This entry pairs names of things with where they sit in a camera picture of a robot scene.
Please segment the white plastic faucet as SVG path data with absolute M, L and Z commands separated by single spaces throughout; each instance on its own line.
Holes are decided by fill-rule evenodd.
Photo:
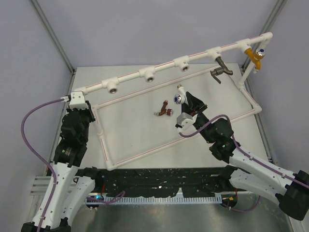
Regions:
M 173 101 L 176 104 L 188 104 L 184 87 L 182 85 L 177 85 L 177 91 L 178 93 L 174 96 Z

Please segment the white PVC pipe frame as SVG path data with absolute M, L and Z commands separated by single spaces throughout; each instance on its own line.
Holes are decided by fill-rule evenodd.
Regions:
M 216 64 L 194 64 L 199 58 L 267 45 L 270 32 L 260 36 L 177 58 L 154 66 L 79 67 L 72 89 L 82 91 L 90 101 L 96 121 L 90 126 L 87 152 L 81 167 L 181 168 L 223 166 L 215 159 L 200 135 L 181 137 L 175 128 L 181 107 L 173 101 L 177 85 L 208 105 L 207 117 L 225 114 L 232 122 L 236 139 L 262 159 L 263 147 L 255 116 L 261 106 L 244 86 L 245 76 L 235 63 L 233 75 L 222 74 L 221 84 L 211 76 Z M 163 102 L 172 116 L 155 116 Z

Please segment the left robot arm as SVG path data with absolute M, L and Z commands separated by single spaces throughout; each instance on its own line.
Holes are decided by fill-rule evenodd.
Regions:
M 73 191 L 69 191 L 87 151 L 89 125 L 94 121 L 89 101 L 81 107 L 67 108 L 53 163 L 48 163 L 28 143 L 24 132 L 25 121 L 22 121 L 21 134 L 26 145 L 52 173 L 41 205 L 32 221 L 23 224 L 23 232 L 70 232 L 86 196 L 91 191 L 99 192 L 102 189 L 103 180 L 96 176 L 97 169 L 86 168 Z

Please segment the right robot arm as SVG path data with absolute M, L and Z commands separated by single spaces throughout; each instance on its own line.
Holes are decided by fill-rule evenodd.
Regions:
M 286 170 L 246 151 L 236 141 L 228 116 L 218 115 L 209 120 L 203 113 L 207 109 L 203 101 L 189 92 L 185 97 L 182 112 L 196 117 L 196 133 L 211 145 L 212 155 L 226 162 L 231 171 L 219 177 L 219 187 L 251 191 L 275 202 L 289 217 L 302 221 L 309 210 L 308 173 Z

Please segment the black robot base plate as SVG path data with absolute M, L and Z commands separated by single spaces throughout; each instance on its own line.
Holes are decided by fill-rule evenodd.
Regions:
M 172 168 L 172 169 L 79 169 L 77 176 L 90 174 L 95 179 L 94 193 L 114 197 L 122 191 L 125 197 L 175 197 L 181 190 L 186 198 L 208 197 L 215 193 L 236 192 L 224 178 L 225 169 Z

